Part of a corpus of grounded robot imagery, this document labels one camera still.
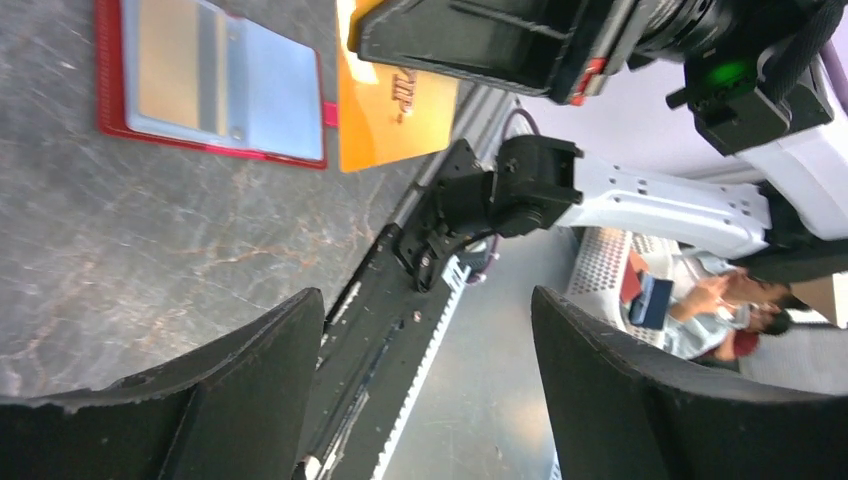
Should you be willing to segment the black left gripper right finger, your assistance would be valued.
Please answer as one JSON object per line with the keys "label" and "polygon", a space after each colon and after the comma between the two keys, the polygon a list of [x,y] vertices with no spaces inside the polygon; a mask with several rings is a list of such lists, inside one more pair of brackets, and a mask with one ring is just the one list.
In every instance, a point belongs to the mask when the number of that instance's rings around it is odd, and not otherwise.
{"label": "black left gripper right finger", "polygon": [[843,479],[847,400],[669,355],[533,291],[532,330],[566,479]]}

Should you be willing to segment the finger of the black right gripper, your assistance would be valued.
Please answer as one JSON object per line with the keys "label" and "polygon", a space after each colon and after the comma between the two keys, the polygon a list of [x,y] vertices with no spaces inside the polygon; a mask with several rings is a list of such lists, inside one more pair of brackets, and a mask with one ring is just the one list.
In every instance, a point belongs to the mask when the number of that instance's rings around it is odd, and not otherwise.
{"label": "finger of the black right gripper", "polygon": [[580,105],[633,1],[380,1],[350,22],[359,59]]}

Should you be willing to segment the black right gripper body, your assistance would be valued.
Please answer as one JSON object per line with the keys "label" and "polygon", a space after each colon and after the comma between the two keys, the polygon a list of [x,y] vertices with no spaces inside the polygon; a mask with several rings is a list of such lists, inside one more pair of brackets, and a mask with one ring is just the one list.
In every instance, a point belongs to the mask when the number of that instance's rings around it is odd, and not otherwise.
{"label": "black right gripper body", "polygon": [[843,1],[661,1],[627,61],[678,63],[698,134],[730,156],[836,117],[814,62],[842,20]]}

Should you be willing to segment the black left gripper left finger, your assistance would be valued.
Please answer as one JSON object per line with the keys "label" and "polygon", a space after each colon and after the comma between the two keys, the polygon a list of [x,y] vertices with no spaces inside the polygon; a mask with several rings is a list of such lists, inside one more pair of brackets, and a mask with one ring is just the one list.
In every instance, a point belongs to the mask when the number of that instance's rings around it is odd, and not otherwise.
{"label": "black left gripper left finger", "polygon": [[5,479],[288,479],[324,322],[304,289],[101,390],[1,400]]}

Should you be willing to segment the gold VIP credit card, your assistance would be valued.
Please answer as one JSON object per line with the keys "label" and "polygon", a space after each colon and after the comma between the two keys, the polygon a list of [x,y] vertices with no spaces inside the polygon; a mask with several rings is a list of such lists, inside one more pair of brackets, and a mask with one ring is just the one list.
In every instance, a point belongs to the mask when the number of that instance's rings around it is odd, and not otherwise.
{"label": "gold VIP credit card", "polygon": [[353,173],[445,149],[459,81],[363,61],[350,49],[353,22],[378,3],[337,0],[339,168]]}

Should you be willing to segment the red leather card holder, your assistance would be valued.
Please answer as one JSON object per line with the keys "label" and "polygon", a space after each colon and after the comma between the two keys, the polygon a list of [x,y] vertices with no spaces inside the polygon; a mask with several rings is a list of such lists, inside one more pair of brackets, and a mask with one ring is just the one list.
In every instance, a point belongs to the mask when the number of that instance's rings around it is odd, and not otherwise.
{"label": "red leather card holder", "polygon": [[323,170],[319,53],[208,1],[94,5],[107,135]]}

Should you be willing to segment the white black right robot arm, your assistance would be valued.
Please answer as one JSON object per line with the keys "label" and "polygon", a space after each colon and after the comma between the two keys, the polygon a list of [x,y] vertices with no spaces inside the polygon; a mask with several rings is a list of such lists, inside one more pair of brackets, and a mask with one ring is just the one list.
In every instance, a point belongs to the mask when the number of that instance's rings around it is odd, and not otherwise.
{"label": "white black right robot arm", "polygon": [[666,97],[719,154],[758,170],[720,185],[587,158],[538,134],[505,141],[491,171],[447,154],[398,223],[395,246],[416,289],[490,236],[608,227],[698,247],[753,278],[816,280],[847,269],[847,119],[827,48],[843,1],[376,1],[341,13],[359,60],[435,73],[577,106],[623,67],[683,68]]}

